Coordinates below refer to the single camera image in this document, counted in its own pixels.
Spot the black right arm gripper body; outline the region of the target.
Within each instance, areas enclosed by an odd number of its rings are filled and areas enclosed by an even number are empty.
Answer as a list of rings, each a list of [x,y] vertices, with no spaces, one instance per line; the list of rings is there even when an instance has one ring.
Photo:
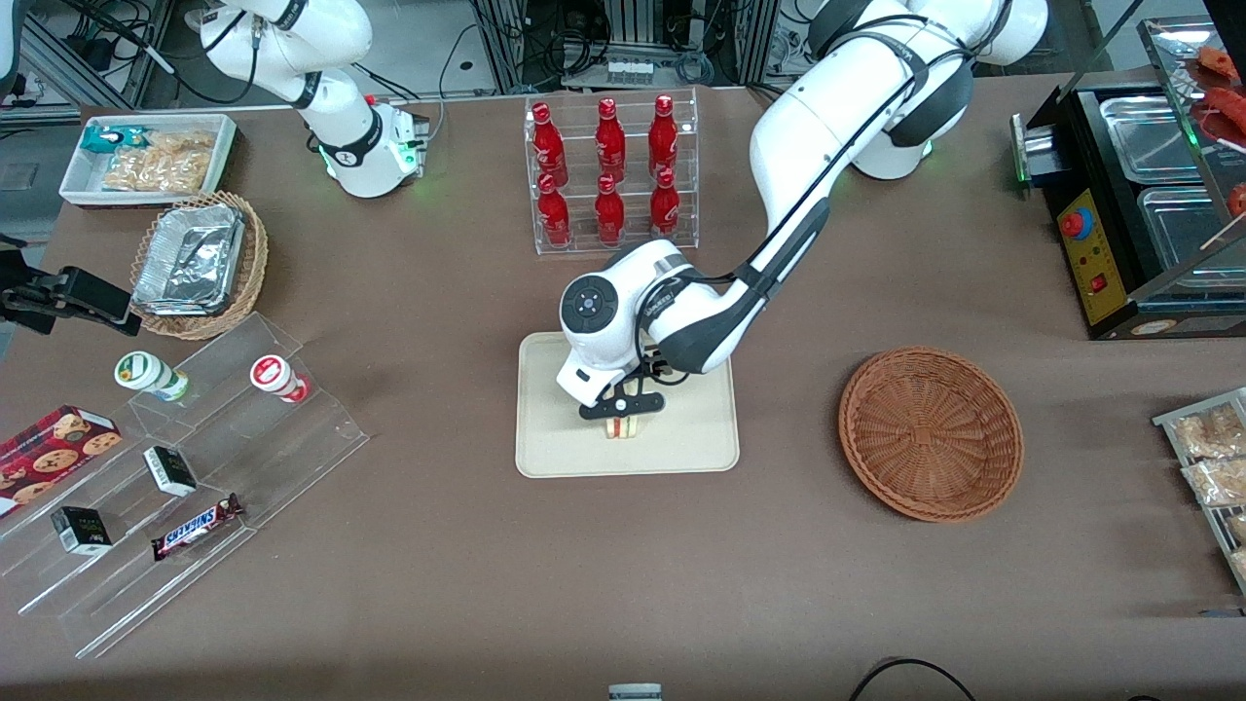
[[[1,252],[1,315],[4,322],[14,322],[27,331],[49,336],[54,332],[59,313],[54,313],[54,285],[64,284],[69,266],[56,275],[26,265],[19,248]]]

